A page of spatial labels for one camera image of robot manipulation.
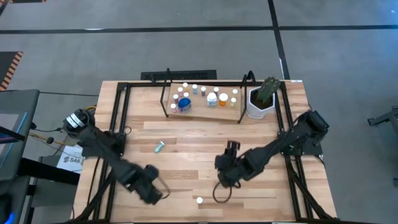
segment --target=white plant pot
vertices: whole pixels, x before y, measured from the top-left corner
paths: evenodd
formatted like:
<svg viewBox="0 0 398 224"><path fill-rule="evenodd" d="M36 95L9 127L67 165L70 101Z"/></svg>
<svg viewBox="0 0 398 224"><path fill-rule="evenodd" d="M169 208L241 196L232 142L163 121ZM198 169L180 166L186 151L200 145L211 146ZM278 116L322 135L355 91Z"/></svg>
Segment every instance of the white plant pot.
<svg viewBox="0 0 398 224"><path fill-rule="evenodd" d="M248 94L247 112L248 112L249 117L254 118L254 119L262 119L267 113L269 113L270 111L272 111L275 108L275 93L272 94L272 105L266 109L263 109L263 110L259 109L257 106L255 106L254 104L251 103L250 98L251 98L252 93L260 87L261 86L250 90L249 94Z"/></svg>

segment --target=butcher block tabletop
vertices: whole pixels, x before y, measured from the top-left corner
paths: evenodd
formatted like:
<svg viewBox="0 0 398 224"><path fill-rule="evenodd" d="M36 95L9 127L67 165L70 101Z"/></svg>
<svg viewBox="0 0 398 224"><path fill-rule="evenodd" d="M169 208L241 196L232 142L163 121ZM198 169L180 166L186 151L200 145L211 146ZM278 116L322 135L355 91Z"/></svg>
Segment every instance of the butcher block tabletop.
<svg viewBox="0 0 398 224"><path fill-rule="evenodd" d="M109 128L118 82L120 81L105 81L101 87L95 119L96 126L103 131ZM290 109L295 119L308 110L304 85L302 82L289 80L285 81L285 84ZM169 186L171 195L167 199L160 200L156 205L146 205L139 200L135 192L130 193L117 183L111 222L295 220L285 161L280 154L271 158L263 173L248 182L242 180L240 189L233 188L231 199L227 203L216 203L212 197L213 188L218 183L214 166L215 157L224 153L228 140L241 143L238 155L250 148L265 146L273 141L279 131L275 111L260 120L251 119L245 114L241 124L236 121L184 116L166 118L159 102L161 93L162 87L131 88L126 120L126 126L131 128L131 133L127 135L123 158L138 163L142 167L147 164L157 167L161 178ZM166 87L165 96L168 95L169 87ZM167 100L165 97L164 105L167 105ZM120 99L116 129L118 129L123 101L124 92ZM279 101L285 127L288 127L281 93L279 93ZM160 153L155 154L154 149L160 141L165 143L165 147ZM302 156L302 161L309 191L325 211L335 217L336 212L325 167L315 156ZM88 158L84 161L74 203L76 215L86 207L95 163L96 158ZM98 188L101 163L102 161L96 172L91 197ZM166 194L165 187L158 180L154 181L154 185ZM300 211L302 216L306 217L302 194L298 188L297 192ZM228 194L229 189L224 189L222 186L216 190L216 197L219 200L224 200ZM105 192L100 218L104 217L107 197L108 193ZM203 198L203 203L197 203L198 197Z"/></svg>

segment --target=potted plant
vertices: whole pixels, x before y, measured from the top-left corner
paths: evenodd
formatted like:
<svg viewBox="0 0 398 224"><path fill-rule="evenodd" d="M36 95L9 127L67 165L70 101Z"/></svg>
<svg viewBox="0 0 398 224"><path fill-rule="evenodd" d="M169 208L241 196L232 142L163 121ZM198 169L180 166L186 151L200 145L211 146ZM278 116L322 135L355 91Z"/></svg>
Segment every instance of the potted plant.
<svg viewBox="0 0 398 224"><path fill-rule="evenodd" d="M275 77L268 77L261 86L250 90L248 95L248 115L251 118L261 119L275 108L275 92L280 81Z"/></svg>

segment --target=gray carpet floor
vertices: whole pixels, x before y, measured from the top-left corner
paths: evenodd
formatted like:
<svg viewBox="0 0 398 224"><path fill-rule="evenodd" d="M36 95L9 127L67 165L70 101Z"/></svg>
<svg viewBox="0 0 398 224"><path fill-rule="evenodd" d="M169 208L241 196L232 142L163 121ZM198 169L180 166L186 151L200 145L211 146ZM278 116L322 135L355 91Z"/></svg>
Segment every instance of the gray carpet floor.
<svg viewBox="0 0 398 224"><path fill-rule="evenodd" d="M398 1L274 0L280 26L398 25ZM0 30L186 26L271 26L266 0L49 0L9 4ZM322 142L326 172L343 220L396 223L397 138L367 118L398 105L398 30L281 31L291 79L303 80L313 109L329 122ZM253 70L282 78L273 31L122 34L7 34L0 51L23 51L9 89L97 95L103 80L141 72L216 69L219 79ZM34 122L58 127L95 96L41 94ZM53 150L29 140L25 156ZM71 207L37 210L34 223L61 222Z"/></svg>

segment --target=succulent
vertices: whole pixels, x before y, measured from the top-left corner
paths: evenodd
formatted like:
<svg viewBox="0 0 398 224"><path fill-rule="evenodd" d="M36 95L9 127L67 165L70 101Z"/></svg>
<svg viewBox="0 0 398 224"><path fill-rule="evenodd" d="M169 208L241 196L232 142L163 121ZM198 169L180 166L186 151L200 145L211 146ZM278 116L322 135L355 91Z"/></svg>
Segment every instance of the succulent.
<svg viewBox="0 0 398 224"><path fill-rule="evenodd" d="M256 101L266 103L266 101L275 93L280 86L280 81L275 77L268 77L262 83L256 94Z"/></svg>

